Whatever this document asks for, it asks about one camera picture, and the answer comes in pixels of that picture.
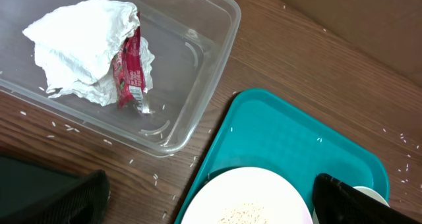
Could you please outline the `white paper napkin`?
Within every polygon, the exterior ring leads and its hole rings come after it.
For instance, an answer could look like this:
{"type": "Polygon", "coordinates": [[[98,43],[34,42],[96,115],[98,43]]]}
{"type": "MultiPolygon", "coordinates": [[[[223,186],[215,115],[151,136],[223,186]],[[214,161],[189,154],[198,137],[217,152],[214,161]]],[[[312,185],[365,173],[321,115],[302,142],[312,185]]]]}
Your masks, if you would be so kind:
{"type": "MultiPolygon", "coordinates": [[[[134,3],[88,0],[59,7],[22,33],[34,42],[34,62],[45,72],[50,99],[74,94],[106,106],[117,103],[111,61],[138,27],[134,3]]],[[[142,36],[140,47],[148,93],[155,56],[142,36]]]]}

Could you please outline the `red sauce packet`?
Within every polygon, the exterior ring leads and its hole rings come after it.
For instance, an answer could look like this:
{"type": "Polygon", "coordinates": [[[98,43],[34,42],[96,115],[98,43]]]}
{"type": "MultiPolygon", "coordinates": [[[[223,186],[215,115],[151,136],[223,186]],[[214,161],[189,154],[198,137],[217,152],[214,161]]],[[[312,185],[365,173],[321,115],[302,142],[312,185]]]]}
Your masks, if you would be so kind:
{"type": "Polygon", "coordinates": [[[139,113],[151,113],[146,99],[147,83],[141,63],[141,34],[138,27],[128,37],[111,61],[113,80],[117,90],[117,106],[124,107],[132,103],[139,113]]]}

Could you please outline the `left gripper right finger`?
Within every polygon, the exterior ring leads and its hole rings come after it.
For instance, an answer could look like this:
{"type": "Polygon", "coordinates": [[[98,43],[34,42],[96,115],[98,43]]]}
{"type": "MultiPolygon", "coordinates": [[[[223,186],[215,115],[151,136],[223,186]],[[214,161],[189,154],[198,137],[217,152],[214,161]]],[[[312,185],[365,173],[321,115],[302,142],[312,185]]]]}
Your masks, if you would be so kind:
{"type": "Polygon", "coordinates": [[[312,202],[320,224],[421,224],[329,174],[319,174],[312,202]]]}

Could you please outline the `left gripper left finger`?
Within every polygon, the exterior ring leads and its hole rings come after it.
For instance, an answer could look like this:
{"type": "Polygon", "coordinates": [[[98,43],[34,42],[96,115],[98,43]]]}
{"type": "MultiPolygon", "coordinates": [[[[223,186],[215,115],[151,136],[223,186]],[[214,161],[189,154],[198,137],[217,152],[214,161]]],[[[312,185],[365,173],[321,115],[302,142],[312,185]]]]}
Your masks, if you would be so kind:
{"type": "Polygon", "coordinates": [[[80,177],[71,190],[46,210],[18,224],[99,224],[106,216],[109,196],[106,173],[97,170],[80,177]]]}

